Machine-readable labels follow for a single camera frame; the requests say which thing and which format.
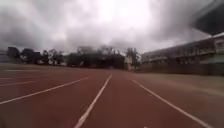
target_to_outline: tree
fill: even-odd
[[[34,62],[34,50],[30,48],[24,48],[21,52],[21,56],[25,59],[27,63],[33,63]]]
[[[33,54],[33,63],[34,64],[39,64],[40,60],[41,60],[40,52],[34,52],[34,54]]]
[[[55,49],[51,49],[48,53],[50,61],[52,61],[52,64],[55,65],[57,60],[57,51]]]
[[[13,58],[13,59],[20,58],[19,50],[16,47],[8,47],[7,54],[9,58]]]
[[[47,50],[44,50],[43,53],[42,53],[42,61],[44,62],[45,65],[48,65],[49,64],[49,58],[48,58],[48,52]]]
[[[139,54],[136,50],[136,48],[128,48],[126,52],[126,56],[130,56],[132,59],[132,66],[134,67],[139,67],[140,62],[139,62]]]

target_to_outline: cloud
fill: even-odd
[[[3,47],[80,45],[136,47],[140,52],[207,35],[189,29],[192,15],[211,0],[0,0]]]

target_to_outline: track lane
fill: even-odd
[[[71,128],[108,77],[89,80],[34,97],[0,105],[0,122],[7,128]]]
[[[80,78],[88,77],[87,75],[88,74],[85,73],[61,74],[60,76],[48,77],[45,79],[39,78],[36,82],[28,84],[0,86],[0,102],[53,88]]]
[[[130,78],[213,127],[224,127],[223,96],[194,91],[190,87],[182,89],[181,84],[173,85],[162,80],[152,80],[147,75],[133,75]]]
[[[203,128],[116,74],[82,128]]]

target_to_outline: cloudy sky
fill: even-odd
[[[136,47],[140,52],[208,35],[189,27],[212,0],[0,0],[0,46]]]

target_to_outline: red running track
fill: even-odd
[[[137,79],[132,73],[92,69],[50,72],[32,74],[48,77],[21,79],[14,74],[10,80],[0,80],[2,84],[36,81],[0,85],[0,128],[219,128],[214,122],[207,124],[207,117],[199,119],[194,116],[197,114],[187,113],[198,119],[194,120],[146,91],[132,81]]]

